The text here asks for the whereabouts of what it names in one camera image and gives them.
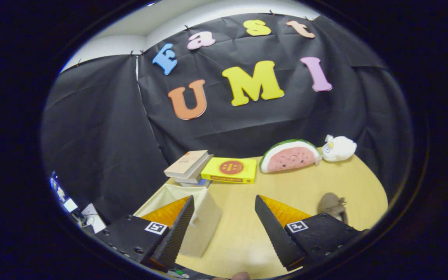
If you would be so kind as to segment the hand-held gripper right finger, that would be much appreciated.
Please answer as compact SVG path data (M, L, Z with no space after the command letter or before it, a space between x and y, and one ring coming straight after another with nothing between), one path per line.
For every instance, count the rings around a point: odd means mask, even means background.
M325 262L366 233L327 213L311 216L263 195L256 195L254 209L288 271Z

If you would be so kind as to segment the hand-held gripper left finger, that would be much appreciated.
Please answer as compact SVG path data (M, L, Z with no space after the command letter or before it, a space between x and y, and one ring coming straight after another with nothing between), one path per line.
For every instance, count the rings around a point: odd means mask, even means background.
M142 217L123 216L95 236L124 257L167 272L175 264L193 214L190 195Z

